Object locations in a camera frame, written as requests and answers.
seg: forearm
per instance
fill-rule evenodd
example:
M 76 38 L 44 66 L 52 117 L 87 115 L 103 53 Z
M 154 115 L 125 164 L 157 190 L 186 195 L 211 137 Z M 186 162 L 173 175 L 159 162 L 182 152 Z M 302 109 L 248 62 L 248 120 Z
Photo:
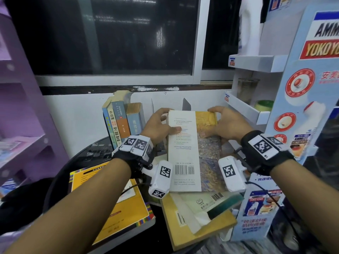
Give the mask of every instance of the forearm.
M 38 218 L 6 254 L 85 253 L 104 226 L 129 178 L 128 164 L 113 159 Z
M 317 239 L 336 253 L 339 192 L 293 160 L 276 166 L 270 175 Z

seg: person's left hand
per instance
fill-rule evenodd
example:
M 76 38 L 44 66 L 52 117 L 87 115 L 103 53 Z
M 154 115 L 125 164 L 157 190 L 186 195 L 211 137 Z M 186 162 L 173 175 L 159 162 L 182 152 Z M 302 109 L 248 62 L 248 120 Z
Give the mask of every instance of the person's left hand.
M 181 127 L 170 127 L 167 124 L 161 123 L 166 119 L 163 114 L 169 112 L 169 108 L 161 108 L 157 110 L 147 121 L 141 135 L 151 139 L 154 145 L 160 143 L 168 134 L 178 134 L 181 132 Z

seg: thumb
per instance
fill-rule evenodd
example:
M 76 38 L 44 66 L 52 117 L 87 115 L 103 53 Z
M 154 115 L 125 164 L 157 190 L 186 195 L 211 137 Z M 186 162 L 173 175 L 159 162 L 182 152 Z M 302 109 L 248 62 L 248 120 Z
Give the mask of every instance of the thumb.
M 217 126 L 210 126 L 200 133 L 200 137 L 202 138 L 210 137 L 213 135 L 217 135 Z
M 181 132 L 181 127 L 170 127 L 168 126 L 168 134 L 178 134 Z

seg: red circle logo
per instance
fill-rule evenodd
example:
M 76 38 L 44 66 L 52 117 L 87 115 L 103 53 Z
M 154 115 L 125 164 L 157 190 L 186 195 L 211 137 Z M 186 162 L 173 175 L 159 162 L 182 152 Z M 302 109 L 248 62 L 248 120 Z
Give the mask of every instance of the red circle logo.
M 294 126 L 297 117 L 292 112 L 287 112 L 278 117 L 278 119 L 274 122 L 274 129 L 278 132 L 283 132 L 290 129 Z
M 281 141 L 283 144 L 287 142 L 287 136 L 284 134 L 276 134 L 274 137 L 277 138 L 277 140 Z
M 300 69 L 287 81 L 285 92 L 290 97 L 299 97 L 308 92 L 314 84 L 315 73 L 311 69 Z

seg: white window frame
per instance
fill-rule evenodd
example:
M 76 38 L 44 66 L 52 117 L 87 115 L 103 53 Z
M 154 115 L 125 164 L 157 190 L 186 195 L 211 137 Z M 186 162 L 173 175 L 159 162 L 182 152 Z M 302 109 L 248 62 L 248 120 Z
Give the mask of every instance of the white window frame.
M 39 86 L 198 85 L 201 80 L 232 80 L 231 69 L 202 70 L 209 7 L 210 0 L 199 0 L 192 75 L 44 75 L 36 80 Z

